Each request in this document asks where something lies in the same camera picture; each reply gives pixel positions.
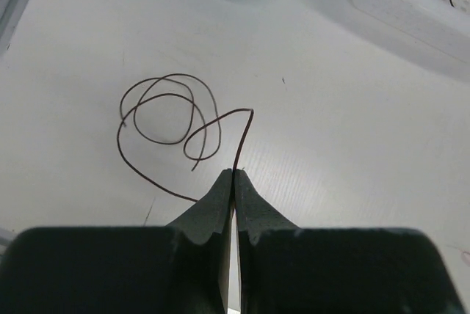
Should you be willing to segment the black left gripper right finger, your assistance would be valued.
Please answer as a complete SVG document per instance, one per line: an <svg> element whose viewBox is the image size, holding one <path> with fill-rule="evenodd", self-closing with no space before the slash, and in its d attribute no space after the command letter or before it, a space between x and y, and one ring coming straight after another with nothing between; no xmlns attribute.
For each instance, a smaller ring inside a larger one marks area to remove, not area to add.
<svg viewBox="0 0 470 314"><path fill-rule="evenodd" d="M400 227L299 227L234 173L243 313L463 313L440 253Z"/></svg>

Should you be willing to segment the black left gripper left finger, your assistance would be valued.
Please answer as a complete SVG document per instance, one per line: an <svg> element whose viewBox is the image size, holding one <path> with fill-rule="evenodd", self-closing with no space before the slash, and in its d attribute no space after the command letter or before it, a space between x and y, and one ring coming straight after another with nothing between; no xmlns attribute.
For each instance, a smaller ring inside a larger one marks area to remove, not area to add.
<svg viewBox="0 0 470 314"><path fill-rule="evenodd" d="M1 261L3 313L226 313L232 172L165 226L36 227Z"/></svg>

